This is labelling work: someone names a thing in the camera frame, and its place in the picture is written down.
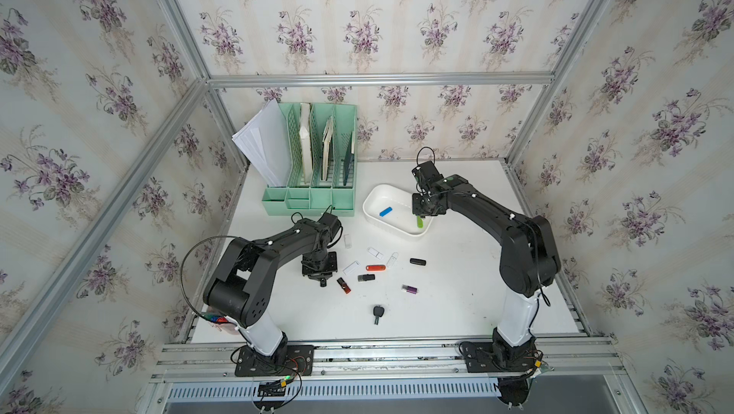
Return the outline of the red black usb drive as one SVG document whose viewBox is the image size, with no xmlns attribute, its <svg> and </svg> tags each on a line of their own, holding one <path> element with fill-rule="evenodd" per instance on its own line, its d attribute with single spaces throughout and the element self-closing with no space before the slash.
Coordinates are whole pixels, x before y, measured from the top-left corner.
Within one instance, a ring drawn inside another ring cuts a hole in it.
<svg viewBox="0 0 734 414">
<path fill-rule="evenodd" d="M 338 282 L 338 285 L 342 289 L 342 291 L 346 293 L 346 295 L 349 295 L 349 293 L 351 293 L 351 288 L 343 278 L 338 278 L 336 281 Z"/>
</svg>

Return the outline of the purple clear cap usb drive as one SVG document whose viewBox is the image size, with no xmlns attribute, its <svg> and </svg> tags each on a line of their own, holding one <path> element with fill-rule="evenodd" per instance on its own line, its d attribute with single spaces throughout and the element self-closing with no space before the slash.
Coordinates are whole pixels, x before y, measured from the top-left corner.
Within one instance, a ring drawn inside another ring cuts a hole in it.
<svg viewBox="0 0 734 414">
<path fill-rule="evenodd" d="M 409 286 L 409 285 L 403 285 L 403 286 L 401 286 L 401 289 L 403 289 L 403 291 L 405 291 L 406 293 L 409 293 L 411 295 L 417 295 L 417 293 L 418 293 L 418 289 L 416 287 L 412 287 L 412 286 Z"/>
</svg>

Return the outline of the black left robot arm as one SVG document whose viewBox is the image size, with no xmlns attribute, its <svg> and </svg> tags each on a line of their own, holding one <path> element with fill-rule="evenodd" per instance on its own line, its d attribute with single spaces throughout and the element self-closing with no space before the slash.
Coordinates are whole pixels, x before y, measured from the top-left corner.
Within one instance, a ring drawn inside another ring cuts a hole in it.
<svg viewBox="0 0 734 414">
<path fill-rule="evenodd" d="M 233 238 L 204 287 L 204 304 L 236 326 L 256 357 L 284 364 L 288 337 L 268 313 L 277 272 L 299 258 L 302 276 L 326 287 L 338 271 L 333 248 L 342 234 L 339 218 L 326 211 L 317 220 L 301 218 L 270 237 Z"/>
</svg>

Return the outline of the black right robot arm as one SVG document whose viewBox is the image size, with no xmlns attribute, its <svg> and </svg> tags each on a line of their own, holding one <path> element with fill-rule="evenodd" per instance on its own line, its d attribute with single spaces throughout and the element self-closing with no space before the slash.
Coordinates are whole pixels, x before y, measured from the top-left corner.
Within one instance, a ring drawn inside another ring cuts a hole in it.
<svg viewBox="0 0 734 414">
<path fill-rule="evenodd" d="M 545 289 L 561 271 L 550 222 L 506 208 L 460 175 L 441 175 L 433 161 L 416 165 L 412 175 L 417 189 L 412 195 L 414 215 L 435 217 L 454 211 L 500 244 L 499 274 L 508 293 L 493 341 L 511 349 L 528 345 L 540 303 L 548 300 Z"/>
</svg>

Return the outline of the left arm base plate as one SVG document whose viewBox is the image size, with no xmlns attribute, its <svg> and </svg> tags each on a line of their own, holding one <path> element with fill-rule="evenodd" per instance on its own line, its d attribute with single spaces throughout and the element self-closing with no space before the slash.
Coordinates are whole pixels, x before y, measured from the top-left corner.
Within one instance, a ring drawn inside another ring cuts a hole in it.
<svg viewBox="0 0 734 414">
<path fill-rule="evenodd" d="M 310 376 L 313 354 L 314 346 L 289 344 L 279 347 L 268 357 L 243 345 L 231 353 L 231 362 L 235 365 L 236 377 Z"/>
</svg>

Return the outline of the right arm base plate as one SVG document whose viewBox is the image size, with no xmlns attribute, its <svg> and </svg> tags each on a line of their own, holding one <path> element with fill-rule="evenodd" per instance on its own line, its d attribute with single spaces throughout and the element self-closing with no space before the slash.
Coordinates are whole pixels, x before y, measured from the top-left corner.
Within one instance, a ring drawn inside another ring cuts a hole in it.
<svg viewBox="0 0 734 414">
<path fill-rule="evenodd" d="M 542 365 L 544 357 L 534 339 L 517 347 L 509 346 L 504 341 L 462 341 L 459 352 L 469 373 L 533 374 Z"/>
</svg>

